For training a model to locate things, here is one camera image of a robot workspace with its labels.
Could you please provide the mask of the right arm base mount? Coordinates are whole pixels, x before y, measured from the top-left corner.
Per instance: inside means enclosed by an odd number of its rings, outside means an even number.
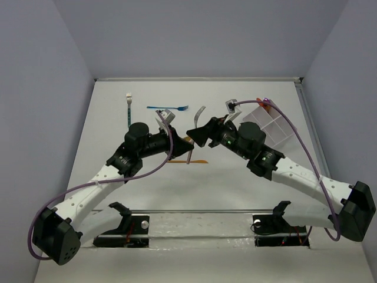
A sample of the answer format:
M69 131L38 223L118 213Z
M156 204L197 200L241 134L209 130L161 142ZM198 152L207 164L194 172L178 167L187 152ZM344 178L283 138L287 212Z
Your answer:
M254 233L256 247L310 247L308 232L305 226L291 226L283 215L290 201L281 201L270 214L253 215L250 230Z

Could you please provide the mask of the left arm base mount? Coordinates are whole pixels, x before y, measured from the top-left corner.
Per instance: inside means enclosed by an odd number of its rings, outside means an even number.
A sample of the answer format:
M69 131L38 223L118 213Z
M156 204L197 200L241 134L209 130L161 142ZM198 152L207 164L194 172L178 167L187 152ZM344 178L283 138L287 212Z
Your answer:
M104 232L94 238L96 248L148 248L148 215L134 215L132 211L119 202L109 204L121 216L117 228Z

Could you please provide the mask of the orange plastic spoon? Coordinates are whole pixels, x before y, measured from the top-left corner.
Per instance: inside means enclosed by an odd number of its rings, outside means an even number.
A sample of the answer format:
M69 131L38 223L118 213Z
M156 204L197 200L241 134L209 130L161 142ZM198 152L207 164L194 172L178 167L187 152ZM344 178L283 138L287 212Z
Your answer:
M270 103L266 103L261 98L256 99L258 101L258 105L262 107L267 113L270 111Z

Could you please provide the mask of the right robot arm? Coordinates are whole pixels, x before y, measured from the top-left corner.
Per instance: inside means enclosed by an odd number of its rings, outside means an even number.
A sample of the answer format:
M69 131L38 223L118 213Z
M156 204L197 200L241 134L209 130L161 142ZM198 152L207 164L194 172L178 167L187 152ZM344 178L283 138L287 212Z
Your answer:
M204 126L187 131L200 146L222 145L247 160L247 168L258 177L281 183L318 201L304 206L281 201L273 210L271 224L277 231L290 226L339 229L340 235L354 242L364 240L376 213L370 187L361 181L354 185L315 173L265 145L266 133L253 122L236 127L231 121L213 117Z

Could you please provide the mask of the blue plastic fork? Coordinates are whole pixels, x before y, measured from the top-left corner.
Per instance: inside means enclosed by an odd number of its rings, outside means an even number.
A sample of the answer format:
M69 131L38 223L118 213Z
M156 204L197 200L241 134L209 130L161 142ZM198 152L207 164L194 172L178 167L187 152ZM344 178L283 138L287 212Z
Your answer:
M147 106L147 109L168 109L168 110L177 110L177 111L186 111L189 109L189 106L179 106L179 107L161 107L161 106Z

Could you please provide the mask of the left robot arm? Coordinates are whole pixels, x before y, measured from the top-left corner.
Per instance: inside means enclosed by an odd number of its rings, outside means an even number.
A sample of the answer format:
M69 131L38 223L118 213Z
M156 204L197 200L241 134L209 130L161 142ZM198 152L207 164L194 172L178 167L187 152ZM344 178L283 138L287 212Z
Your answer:
M95 215L91 211L123 184L141 178L138 172L144 158L166 153L166 159L171 160L193 148L171 126L163 124L157 134L150 134L146 124L132 124L124 142L88 183L68 190L71 196L53 208L44 205L37 212L28 231L29 253L64 265L96 236L113 229L127 231L131 212L122 204L114 202Z

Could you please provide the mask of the blue handled metal fork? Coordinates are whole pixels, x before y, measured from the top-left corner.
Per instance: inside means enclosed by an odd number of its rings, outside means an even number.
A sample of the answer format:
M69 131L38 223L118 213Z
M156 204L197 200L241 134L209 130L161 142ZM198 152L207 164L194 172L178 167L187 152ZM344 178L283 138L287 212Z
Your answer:
M127 125L128 127L130 127L131 126L131 104L132 104L131 93L126 94L126 100L127 100Z

